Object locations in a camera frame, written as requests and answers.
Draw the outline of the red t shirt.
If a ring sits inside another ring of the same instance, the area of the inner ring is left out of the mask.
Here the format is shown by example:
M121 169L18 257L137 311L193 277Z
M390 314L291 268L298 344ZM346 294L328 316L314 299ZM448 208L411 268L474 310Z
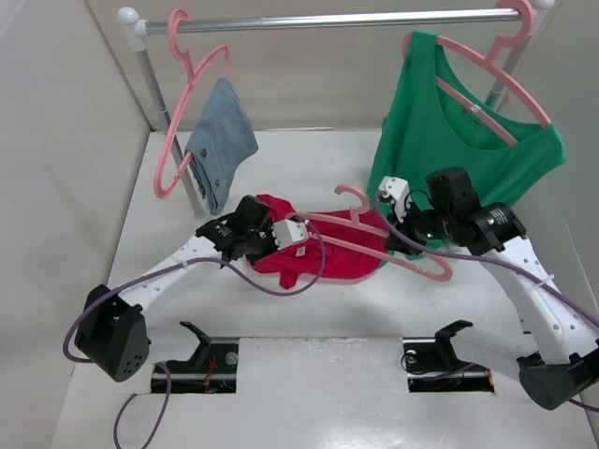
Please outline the red t shirt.
M349 241L379 252L385 250L384 237L322 221L314 221L313 225L323 237ZM304 245L291 246L255 262L253 270L260 274L277 274L279 285L290 289L296 285L299 276L315 275L321 268L324 278L356 280L372 274L380 265L378 258L329 242L321 245L316 239L310 239Z

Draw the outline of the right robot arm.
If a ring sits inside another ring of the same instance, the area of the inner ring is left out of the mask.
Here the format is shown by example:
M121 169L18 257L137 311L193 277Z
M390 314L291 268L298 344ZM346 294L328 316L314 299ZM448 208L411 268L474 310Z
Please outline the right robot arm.
M482 205L467 170L450 167L425 179L430 204L421 209L407 181L386 176L374 204L388 204L383 219L394 250L436 251L431 240L450 240L457 253L444 258L481 264L501 285L523 331L504 338L458 320L434 335L432 356L446 369L476 364L518 381L528 397L555 410L598 382L598 320L563 295L536 256L516 214L501 202Z

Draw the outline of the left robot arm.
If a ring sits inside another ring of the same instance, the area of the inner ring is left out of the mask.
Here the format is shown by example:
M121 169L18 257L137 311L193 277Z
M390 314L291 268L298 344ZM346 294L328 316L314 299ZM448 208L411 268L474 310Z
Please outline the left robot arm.
M98 285L88 295L74 343L116 383L131 378L150 353L146 321L193 282L226 262L275 253L288 241L285 222L255 196L244 196L221 219L201 225L165 260L121 287Z

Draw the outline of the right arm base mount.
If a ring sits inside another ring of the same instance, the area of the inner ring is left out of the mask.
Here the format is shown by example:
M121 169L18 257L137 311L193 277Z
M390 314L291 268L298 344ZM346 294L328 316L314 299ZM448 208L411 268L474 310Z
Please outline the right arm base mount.
M401 366L409 393L494 393L490 371L458 359L451 339L473 324L458 320L442 327L433 337L402 339Z

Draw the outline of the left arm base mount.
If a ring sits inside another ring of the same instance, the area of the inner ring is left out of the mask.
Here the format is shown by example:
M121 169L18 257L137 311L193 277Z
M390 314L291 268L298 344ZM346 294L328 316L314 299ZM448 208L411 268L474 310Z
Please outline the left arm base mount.
M170 359L172 394L235 394L240 339L210 337L191 322L181 321L197 339L197 346L185 359Z

